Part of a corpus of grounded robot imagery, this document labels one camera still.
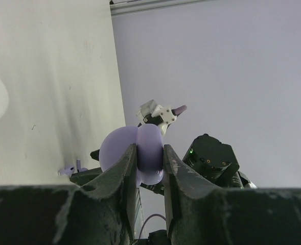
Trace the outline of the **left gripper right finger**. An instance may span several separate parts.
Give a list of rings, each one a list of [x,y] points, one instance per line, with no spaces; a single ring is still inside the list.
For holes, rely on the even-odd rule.
[[[301,244],[301,188],[221,188],[164,147],[172,244]]]

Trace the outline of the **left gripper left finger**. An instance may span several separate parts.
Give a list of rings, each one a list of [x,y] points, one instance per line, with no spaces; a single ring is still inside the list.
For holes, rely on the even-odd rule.
[[[130,244],[135,199],[135,145],[81,187],[0,186],[0,244]]]

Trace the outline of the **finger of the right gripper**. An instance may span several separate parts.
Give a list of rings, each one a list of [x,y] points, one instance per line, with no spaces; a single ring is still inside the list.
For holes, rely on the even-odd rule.
[[[99,149],[98,149],[98,150],[95,150],[95,151],[92,151],[92,152],[90,153],[91,159],[94,159],[94,160],[96,160],[96,161],[99,161],[99,153],[100,153],[100,150],[99,150]]]
[[[81,171],[72,174],[70,177],[70,181],[81,188],[94,188],[94,186],[91,185],[90,182],[97,176],[99,176],[102,172],[103,171],[100,167],[89,169],[86,171]]]

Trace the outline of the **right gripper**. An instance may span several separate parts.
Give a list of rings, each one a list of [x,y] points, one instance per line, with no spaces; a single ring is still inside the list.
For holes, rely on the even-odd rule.
[[[231,145],[205,133],[196,137],[179,158],[161,135],[140,139],[140,187],[156,194],[205,193],[218,188],[255,189],[240,171]]]

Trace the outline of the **purple earbud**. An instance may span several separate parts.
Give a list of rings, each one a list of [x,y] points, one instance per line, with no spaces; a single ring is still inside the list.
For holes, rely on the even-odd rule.
[[[58,171],[58,175],[59,176],[63,176],[63,175],[71,176],[74,172],[75,172],[75,168],[73,166],[66,166],[64,168],[61,168]]]
[[[86,167],[82,167],[81,166],[81,160],[77,160],[76,161],[76,169],[77,169],[77,172],[85,172],[85,171],[88,171],[88,169]]]

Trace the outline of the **purple charging case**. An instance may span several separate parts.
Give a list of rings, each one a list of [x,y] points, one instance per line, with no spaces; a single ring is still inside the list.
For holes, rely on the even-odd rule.
[[[131,144],[136,145],[137,186],[158,184],[164,176],[164,144],[161,130],[154,124],[125,126],[108,134],[99,152],[102,171],[114,166]]]

